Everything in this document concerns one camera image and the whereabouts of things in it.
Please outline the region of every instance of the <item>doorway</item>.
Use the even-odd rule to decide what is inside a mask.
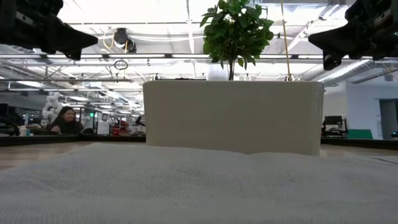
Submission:
[[[398,100],[380,100],[381,129],[384,140],[398,131]]]

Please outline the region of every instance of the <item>white wall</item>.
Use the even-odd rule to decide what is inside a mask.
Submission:
[[[347,116],[346,82],[341,82],[334,87],[325,88],[323,100],[323,119],[325,116]]]
[[[398,99],[398,88],[347,86],[347,120],[350,129],[370,129],[374,139],[382,139],[379,100]]]
[[[325,95],[323,100],[323,118],[325,116],[347,115],[347,94],[345,91]]]

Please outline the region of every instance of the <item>desk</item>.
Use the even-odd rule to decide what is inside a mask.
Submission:
[[[107,144],[136,144],[145,145],[143,142],[104,142]],[[65,153],[79,150],[83,146],[93,144],[89,141],[68,142],[58,144],[36,144],[30,146],[0,147],[0,170],[15,166],[29,164],[35,161],[52,158]],[[322,145],[320,156],[398,156],[398,151],[383,149],[365,149],[360,147]]]

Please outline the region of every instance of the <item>dark hair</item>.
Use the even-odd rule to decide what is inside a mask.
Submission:
[[[52,128],[52,127],[54,127],[54,126],[56,126],[56,125],[60,125],[60,124],[64,123],[63,115],[65,115],[65,113],[67,113],[67,112],[70,111],[70,110],[73,111],[73,112],[75,112],[75,110],[74,110],[73,108],[71,108],[70,106],[64,106],[64,107],[60,110],[60,112],[59,112],[57,118],[55,118],[54,122],[50,124],[50,127]]]

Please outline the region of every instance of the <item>green leaves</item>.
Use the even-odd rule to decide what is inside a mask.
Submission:
[[[256,60],[255,60],[254,58],[249,57],[249,58],[246,58],[246,60],[247,60],[248,62],[253,63],[253,65],[256,66]]]
[[[274,21],[272,21],[270,19],[266,19],[266,21],[264,22],[264,27],[269,29],[273,24],[274,24]]]
[[[220,59],[218,57],[215,57],[211,60],[212,63],[217,63],[218,61],[220,61]]]
[[[239,17],[238,20],[242,27],[246,28],[248,26],[248,22],[244,16]]]
[[[267,34],[266,34],[266,39],[267,40],[272,40],[272,38],[274,38],[274,33],[273,32],[267,32]]]
[[[203,25],[206,24],[206,22],[207,22],[207,20],[208,20],[209,18],[210,18],[209,16],[205,16],[205,17],[201,20],[201,22],[200,22],[200,27],[203,27]]]
[[[212,63],[220,63],[224,68],[225,61],[229,66],[237,61],[239,66],[247,69],[248,63],[256,65],[256,59],[260,59],[260,54],[274,38],[274,33],[269,30],[274,22],[260,18],[263,8],[250,7],[249,2],[219,0],[218,5],[203,15],[201,26],[213,18],[205,27],[203,45],[203,53],[212,58]]]
[[[241,67],[243,67],[243,63],[244,63],[243,59],[242,59],[242,58],[238,58],[238,64],[239,64]]]
[[[227,3],[224,0],[219,0],[218,1],[218,7],[222,10],[227,8]]]

